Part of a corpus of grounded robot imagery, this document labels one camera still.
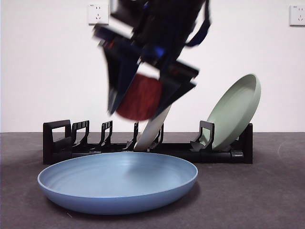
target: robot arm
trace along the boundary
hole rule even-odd
[[[120,106],[137,73],[146,62],[160,70],[162,95],[154,115],[182,97],[195,85],[190,82],[199,71],[177,61],[184,46],[200,44],[210,27],[209,0],[205,20],[198,33],[186,43],[204,0],[119,0],[112,16],[134,27],[128,39],[109,27],[95,26],[94,35],[102,41],[109,71],[108,110]]]

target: blue plate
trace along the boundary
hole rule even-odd
[[[108,153],[44,169],[38,183],[54,203],[82,213],[120,215],[168,205],[194,185],[196,166],[173,156]]]

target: sage green plate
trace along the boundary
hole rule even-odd
[[[254,74],[238,80],[222,96],[212,110],[208,122],[215,124],[213,150],[229,146],[246,129],[261,98],[261,85]],[[203,131],[200,142],[205,145],[210,133]]]

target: electrical outlet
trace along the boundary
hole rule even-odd
[[[90,4],[88,5],[88,24],[108,24],[109,9],[108,4]]]
[[[290,26],[305,26],[305,5],[290,6]]]

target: red disc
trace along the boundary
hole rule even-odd
[[[117,113],[130,120],[147,120],[156,112],[161,93],[160,81],[137,73]]]

